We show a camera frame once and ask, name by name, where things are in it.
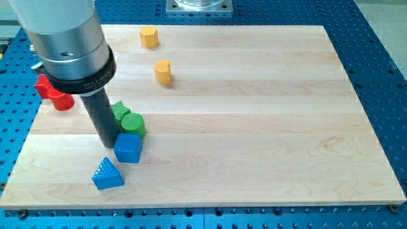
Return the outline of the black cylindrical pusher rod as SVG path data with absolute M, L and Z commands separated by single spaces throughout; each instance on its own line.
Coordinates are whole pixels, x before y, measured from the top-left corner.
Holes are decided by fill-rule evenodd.
M 106 91 L 102 88 L 96 92 L 81 94 L 80 99 L 102 144 L 106 148 L 114 148 L 120 128 Z

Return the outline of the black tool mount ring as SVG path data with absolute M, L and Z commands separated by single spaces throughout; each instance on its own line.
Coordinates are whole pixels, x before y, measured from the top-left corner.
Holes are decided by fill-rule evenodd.
M 113 51 L 108 45 L 109 58 L 105 65 L 95 74 L 78 80 L 62 80 L 51 75 L 45 68 L 44 74 L 53 88 L 67 94 L 86 94 L 98 90 L 106 85 L 116 72 L 116 61 Z

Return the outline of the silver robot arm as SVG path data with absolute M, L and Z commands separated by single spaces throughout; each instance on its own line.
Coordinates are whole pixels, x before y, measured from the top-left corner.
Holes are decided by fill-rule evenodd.
M 9 0 L 53 88 L 80 96 L 107 148 L 120 133 L 105 85 L 116 72 L 113 51 L 92 0 Z

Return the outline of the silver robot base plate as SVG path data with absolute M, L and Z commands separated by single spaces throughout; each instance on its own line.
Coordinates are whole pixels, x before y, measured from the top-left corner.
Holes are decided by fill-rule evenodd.
M 232 0 L 166 0 L 169 13 L 231 13 Z

